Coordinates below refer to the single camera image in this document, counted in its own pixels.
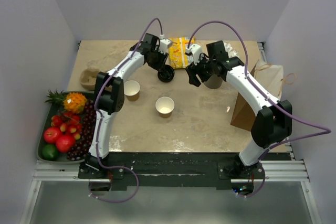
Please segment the purple grapes bunch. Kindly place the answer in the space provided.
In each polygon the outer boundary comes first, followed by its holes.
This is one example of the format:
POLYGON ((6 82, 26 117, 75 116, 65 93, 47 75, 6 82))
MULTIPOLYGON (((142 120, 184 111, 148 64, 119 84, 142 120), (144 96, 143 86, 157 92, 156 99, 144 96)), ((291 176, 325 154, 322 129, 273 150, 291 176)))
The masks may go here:
POLYGON ((81 125, 77 125, 78 130, 75 136, 80 136, 76 140, 76 144, 67 152, 67 159, 70 161, 78 161, 84 159, 89 153, 89 148, 92 144, 93 135, 96 125, 96 111, 94 109, 94 101, 88 100, 84 108, 84 116, 81 120, 81 125))

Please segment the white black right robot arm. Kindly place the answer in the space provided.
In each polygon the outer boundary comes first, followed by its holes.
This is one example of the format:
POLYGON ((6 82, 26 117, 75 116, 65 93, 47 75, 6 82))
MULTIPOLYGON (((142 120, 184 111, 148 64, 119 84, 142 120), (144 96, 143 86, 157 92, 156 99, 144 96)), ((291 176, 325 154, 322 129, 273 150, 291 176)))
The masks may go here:
POLYGON ((292 105, 269 92, 245 70, 238 57, 229 57, 223 41, 208 44, 204 54, 198 44, 186 46, 185 54, 193 58, 186 67, 189 83, 199 87, 212 76, 220 77, 232 85, 253 110, 256 118, 250 130, 252 140, 238 154, 234 173, 246 178, 253 171, 263 152, 275 143, 287 138, 292 132, 292 105))

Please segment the green lime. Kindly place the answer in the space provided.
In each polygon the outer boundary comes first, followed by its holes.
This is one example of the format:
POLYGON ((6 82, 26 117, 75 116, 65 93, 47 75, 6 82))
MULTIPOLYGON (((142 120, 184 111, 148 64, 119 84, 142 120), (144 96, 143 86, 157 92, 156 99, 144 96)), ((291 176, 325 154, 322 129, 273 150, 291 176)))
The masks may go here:
POLYGON ((48 161, 55 161, 59 156, 59 151, 54 144, 47 144, 42 149, 42 157, 48 161))

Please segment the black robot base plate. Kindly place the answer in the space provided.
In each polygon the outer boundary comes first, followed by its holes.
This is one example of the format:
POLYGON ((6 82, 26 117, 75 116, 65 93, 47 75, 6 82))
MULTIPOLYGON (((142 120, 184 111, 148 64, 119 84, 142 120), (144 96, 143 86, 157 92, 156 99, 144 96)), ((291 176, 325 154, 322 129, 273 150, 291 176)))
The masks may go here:
POLYGON ((111 152, 102 164, 94 157, 86 157, 78 177, 112 182, 113 190, 136 185, 229 190, 235 179, 247 182, 250 188, 252 181, 265 178, 261 164, 244 167, 237 153, 111 152))

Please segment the orange horned melon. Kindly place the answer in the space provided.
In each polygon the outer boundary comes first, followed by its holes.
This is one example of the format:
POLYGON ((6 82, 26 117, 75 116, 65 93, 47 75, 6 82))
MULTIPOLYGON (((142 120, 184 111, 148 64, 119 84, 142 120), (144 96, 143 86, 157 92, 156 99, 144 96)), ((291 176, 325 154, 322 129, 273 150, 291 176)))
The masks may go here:
POLYGON ((65 96, 63 106, 67 111, 73 114, 80 114, 83 112, 86 103, 87 98, 82 93, 71 92, 65 96))

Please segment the red apple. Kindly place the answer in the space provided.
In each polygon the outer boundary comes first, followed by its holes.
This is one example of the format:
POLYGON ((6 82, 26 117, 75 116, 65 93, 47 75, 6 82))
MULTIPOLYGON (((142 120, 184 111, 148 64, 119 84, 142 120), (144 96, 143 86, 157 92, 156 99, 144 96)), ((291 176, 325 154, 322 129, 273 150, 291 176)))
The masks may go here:
POLYGON ((55 144, 56 141, 63 135, 62 131, 58 127, 49 127, 44 132, 44 140, 48 144, 55 144))
POLYGON ((66 153, 76 143, 76 140, 71 135, 62 135, 56 141, 56 148, 61 153, 66 153))

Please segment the brown paper bag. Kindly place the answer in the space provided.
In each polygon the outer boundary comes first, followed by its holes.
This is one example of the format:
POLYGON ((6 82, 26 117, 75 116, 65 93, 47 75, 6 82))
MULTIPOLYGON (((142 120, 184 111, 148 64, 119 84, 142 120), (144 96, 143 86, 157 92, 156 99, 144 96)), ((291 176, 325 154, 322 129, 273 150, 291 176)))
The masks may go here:
MULTIPOLYGON (((286 84, 291 85, 297 79, 295 73, 284 76, 284 68, 282 65, 273 65, 261 59, 259 59, 252 68, 249 76, 252 81, 258 85, 259 89, 275 103, 281 100, 283 86, 286 84)), ((250 131, 258 111, 259 109, 254 110, 245 98, 241 94, 238 94, 230 124, 240 129, 250 131)))

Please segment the yellow snack bag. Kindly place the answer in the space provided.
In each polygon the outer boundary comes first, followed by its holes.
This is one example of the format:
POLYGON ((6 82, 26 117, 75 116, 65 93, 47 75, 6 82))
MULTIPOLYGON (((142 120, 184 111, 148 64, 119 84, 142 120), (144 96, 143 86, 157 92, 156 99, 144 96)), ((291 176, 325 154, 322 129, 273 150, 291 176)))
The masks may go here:
POLYGON ((169 62, 173 69, 185 69, 193 62, 192 56, 185 54, 189 37, 170 38, 172 46, 169 48, 169 62))

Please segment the aluminium frame rail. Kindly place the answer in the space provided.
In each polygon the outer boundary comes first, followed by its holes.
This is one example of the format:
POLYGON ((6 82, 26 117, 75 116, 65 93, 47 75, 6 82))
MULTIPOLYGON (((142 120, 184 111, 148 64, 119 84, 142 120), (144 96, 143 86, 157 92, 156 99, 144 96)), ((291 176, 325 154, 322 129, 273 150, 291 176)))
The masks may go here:
POLYGON ((41 189, 42 182, 76 182, 78 178, 79 164, 52 164, 37 161, 33 180, 25 202, 22 217, 19 223, 30 223, 41 189))

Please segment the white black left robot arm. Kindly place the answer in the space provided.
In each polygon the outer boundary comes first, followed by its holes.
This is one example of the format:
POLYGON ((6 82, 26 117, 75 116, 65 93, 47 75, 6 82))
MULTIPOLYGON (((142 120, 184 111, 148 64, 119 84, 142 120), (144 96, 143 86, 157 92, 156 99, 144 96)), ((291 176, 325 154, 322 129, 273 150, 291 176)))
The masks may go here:
POLYGON ((157 72, 164 71, 172 45, 173 42, 163 35, 157 37, 146 33, 113 69, 97 75, 94 91, 96 125, 89 149, 90 158, 97 159, 90 166, 91 173, 97 178, 105 177, 109 171, 109 165, 102 160, 109 155, 113 121, 124 104, 124 82, 145 64, 157 72))

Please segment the brown paper cup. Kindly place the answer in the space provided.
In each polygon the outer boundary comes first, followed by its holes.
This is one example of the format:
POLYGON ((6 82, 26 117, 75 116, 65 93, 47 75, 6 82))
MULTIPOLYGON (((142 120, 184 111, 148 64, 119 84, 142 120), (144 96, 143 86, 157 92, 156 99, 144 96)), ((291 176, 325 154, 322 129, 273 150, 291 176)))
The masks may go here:
POLYGON ((157 99, 155 108, 160 117, 169 118, 175 108, 175 103, 169 97, 161 97, 157 99))
POLYGON ((129 101, 136 101, 140 97, 140 85, 134 80, 124 83, 124 95, 129 101))

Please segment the red strawberries cluster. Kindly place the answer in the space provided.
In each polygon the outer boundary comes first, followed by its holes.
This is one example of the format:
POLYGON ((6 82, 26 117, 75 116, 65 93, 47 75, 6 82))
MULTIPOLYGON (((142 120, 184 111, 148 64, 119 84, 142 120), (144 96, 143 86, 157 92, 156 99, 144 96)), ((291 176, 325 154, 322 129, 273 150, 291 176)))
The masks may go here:
POLYGON ((80 139, 82 124, 81 117, 69 111, 60 112, 51 117, 51 126, 58 127, 65 135, 71 135, 75 140, 80 139))

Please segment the black plastic cup lid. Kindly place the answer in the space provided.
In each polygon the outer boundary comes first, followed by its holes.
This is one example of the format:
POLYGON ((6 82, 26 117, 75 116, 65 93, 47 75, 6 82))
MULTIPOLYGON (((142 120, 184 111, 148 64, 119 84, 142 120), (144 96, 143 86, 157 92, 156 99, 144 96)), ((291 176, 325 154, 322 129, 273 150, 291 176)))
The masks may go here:
POLYGON ((164 69, 162 71, 159 71, 157 73, 158 79, 164 83, 171 82, 175 76, 175 71, 174 69, 169 66, 165 65, 164 69))

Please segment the grey straw holder cup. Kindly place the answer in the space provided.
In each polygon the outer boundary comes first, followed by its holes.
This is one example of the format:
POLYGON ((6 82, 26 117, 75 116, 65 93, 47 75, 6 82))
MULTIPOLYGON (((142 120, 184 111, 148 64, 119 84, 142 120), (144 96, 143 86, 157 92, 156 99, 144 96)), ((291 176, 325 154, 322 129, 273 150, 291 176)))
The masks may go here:
POLYGON ((204 82, 204 85, 209 89, 218 89, 221 87, 223 79, 220 76, 212 75, 207 81, 204 82))

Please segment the small pineapple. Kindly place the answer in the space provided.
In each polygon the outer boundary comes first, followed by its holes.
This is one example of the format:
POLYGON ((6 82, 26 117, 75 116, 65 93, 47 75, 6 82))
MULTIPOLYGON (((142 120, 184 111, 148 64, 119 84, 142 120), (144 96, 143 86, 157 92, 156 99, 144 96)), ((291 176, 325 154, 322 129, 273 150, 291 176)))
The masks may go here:
POLYGON ((62 105, 64 100, 66 99, 66 96, 67 95, 63 91, 58 92, 57 90, 48 90, 47 100, 45 101, 45 103, 62 105))

